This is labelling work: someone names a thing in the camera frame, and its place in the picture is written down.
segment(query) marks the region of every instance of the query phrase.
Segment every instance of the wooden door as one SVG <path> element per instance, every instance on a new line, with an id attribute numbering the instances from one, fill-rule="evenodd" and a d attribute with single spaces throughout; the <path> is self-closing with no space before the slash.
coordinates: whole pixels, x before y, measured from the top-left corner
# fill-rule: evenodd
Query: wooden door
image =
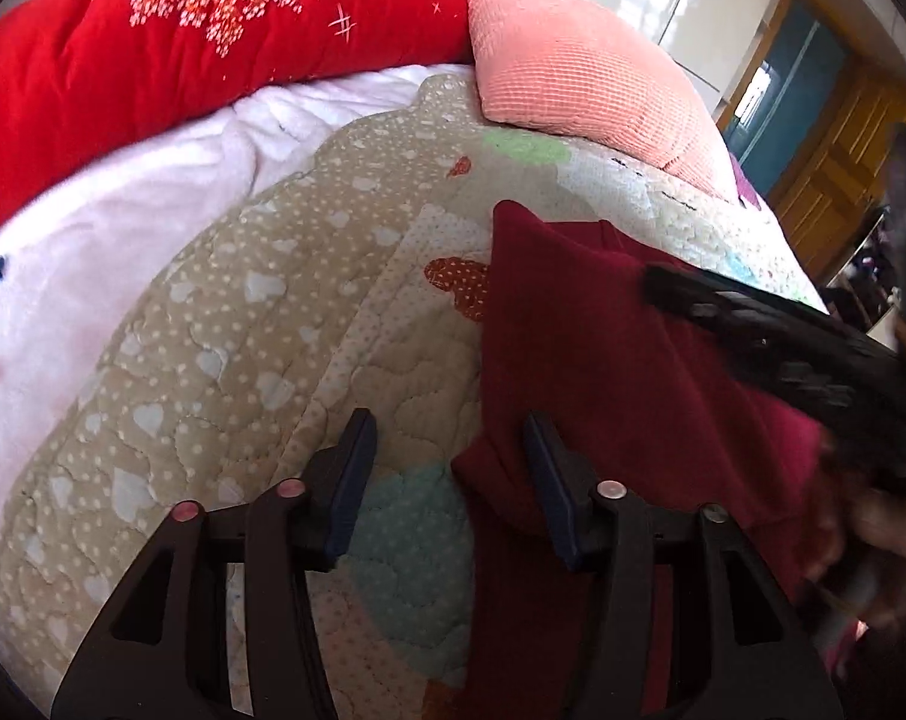
<path id="1" fill-rule="evenodd" d="M 826 133 L 773 211 L 814 283 L 830 279 L 869 209 L 882 199 L 892 127 L 906 122 L 906 86 L 861 62 Z"/>

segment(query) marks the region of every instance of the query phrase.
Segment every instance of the dark red cloth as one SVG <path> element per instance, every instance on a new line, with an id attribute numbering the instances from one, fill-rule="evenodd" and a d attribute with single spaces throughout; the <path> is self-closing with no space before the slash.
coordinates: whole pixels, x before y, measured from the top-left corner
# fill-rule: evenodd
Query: dark red cloth
<path id="1" fill-rule="evenodd" d="M 476 543 L 461 717 L 556 720 L 581 638 L 589 578 L 568 574 L 545 537 L 520 443 L 529 410 L 650 503 L 722 503 L 781 584 L 797 584 L 818 426 L 731 379 L 701 330 L 645 305 L 651 262 L 675 260 L 604 221 L 547 225 L 509 201 L 494 211 L 484 432 L 453 464 Z"/>
<path id="2" fill-rule="evenodd" d="M 469 57 L 466 0 L 31 0 L 0 19 L 0 225 L 268 84 Z"/>

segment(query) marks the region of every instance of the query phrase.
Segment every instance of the window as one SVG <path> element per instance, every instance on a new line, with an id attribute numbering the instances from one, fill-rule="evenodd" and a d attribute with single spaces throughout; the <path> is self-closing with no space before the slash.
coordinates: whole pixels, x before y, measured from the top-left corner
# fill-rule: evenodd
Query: window
<path id="1" fill-rule="evenodd" d="M 764 62 L 757 68 L 752 80 L 749 81 L 749 86 L 743 95 L 743 99 L 736 106 L 734 115 L 738 119 L 740 127 L 749 127 L 749 123 L 752 122 L 752 118 L 757 114 L 759 103 L 762 102 L 772 81 L 773 76 L 771 76 L 770 65 Z"/>

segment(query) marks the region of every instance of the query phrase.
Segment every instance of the metal screw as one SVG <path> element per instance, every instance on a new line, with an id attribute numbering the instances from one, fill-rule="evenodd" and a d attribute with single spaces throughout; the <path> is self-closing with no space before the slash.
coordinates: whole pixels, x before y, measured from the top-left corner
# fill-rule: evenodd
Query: metal screw
<path id="1" fill-rule="evenodd" d="M 176 522 L 189 522 L 200 513 L 200 504 L 196 501 L 181 501 L 170 512 Z"/>
<path id="2" fill-rule="evenodd" d="M 710 522 L 715 522 L 718 525 L 730 519 L 730 515 L 727 513 L 727 510 L 720 506 L 720 504 L 718 503 L 706 504 L 701 509 L 701 511 L 703 512 L 703 516 L 706 517 L 706 519 L 709 519 Z"/>
<path id="3" fill-rule="evenodd" d="M 306 493 L 306 485 L 298 479 L 284 479 L 277 485 L 277 495 L 281 498 L 299 498 Z"/>
<path id="4" fill-rule="evenodd" d="M 620 498 L 625 498 L 627 495 L 627 488 L 619 482 L 615 482 L 613 479 L 600 482 L 599 485 L 596 485 L 596 491 L 597 493 L 600 493 L 603 498 L 610 498 L 611 501 L 618 501 Z"/>

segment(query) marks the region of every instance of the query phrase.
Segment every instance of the purple cloth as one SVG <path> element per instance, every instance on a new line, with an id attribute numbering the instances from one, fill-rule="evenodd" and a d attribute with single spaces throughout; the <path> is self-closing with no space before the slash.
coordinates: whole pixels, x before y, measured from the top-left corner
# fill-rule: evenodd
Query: purple cloth
<path id="1" fill-rule="evenodd" d="M 733 175 L 736 177 L 736 194 L 744 203 L 749 203 L 752 207 L 760 209 L 762 204 L 759 200 L 759 194 L 757 190 L 752 187 L 752 184 L 749 183 L 749 178 L 743 172 L 743 168 L 740 167 L 740 163 L 733 156 L 733 153 L 730 153 L 730 162 L 733 163 Z"/>

